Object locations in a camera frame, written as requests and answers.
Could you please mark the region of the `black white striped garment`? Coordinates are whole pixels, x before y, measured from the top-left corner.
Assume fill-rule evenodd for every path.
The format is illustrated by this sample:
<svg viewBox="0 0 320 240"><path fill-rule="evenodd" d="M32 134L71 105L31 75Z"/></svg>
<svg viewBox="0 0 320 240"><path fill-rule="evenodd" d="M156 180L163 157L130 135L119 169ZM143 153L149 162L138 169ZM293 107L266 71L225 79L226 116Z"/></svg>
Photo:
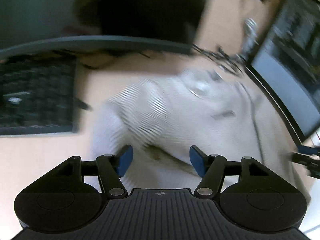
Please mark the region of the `black white striped garment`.
<svg viewBox="0 0 320 240"><path fill-rule="evenodd" d="M121 180L128 190L194 190L201 179L191 146L229 161L252 157L303 188L281 119L264 94L206 70L140 80L108 99L93 129L92 155L116 154L125 145L134 150Z"/></svg>

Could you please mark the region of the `black computer tower case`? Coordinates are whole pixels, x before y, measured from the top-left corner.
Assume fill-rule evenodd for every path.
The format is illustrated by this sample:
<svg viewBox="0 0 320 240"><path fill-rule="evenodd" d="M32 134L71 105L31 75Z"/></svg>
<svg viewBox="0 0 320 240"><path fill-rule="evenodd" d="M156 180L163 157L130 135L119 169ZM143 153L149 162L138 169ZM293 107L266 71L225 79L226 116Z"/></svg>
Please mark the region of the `black computer tower case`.
<svg viewBox="0 0 320 240"><path fill-rule="evenodd" d="M281 0L248 70L296 143L319 129L319 0Z"/></svg>

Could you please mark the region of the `black keyboard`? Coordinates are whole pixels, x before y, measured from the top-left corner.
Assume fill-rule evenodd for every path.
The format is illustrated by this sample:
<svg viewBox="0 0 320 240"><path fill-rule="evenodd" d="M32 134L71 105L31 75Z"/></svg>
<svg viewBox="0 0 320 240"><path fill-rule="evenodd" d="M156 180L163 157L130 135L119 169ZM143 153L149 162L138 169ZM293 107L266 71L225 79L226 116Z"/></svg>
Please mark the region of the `black keyboard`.
<svg viewBox="0 0 320 240"><path fill-rule="evenodd" d="M1 62L1 136L74 129L73 56L20 55Z"/></svg>

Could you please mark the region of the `computer monitor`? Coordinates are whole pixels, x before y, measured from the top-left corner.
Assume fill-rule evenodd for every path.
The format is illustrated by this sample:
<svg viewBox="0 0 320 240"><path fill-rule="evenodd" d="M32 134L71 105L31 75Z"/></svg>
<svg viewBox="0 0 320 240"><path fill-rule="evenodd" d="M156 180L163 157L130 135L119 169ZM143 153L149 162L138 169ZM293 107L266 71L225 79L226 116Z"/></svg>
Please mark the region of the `computer monitor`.
<svg viewBox="0 0 320 240"><path fill-rule="evenodd" d="M1 56L38 51L188 54L208 0L1 0Z"/></svg>

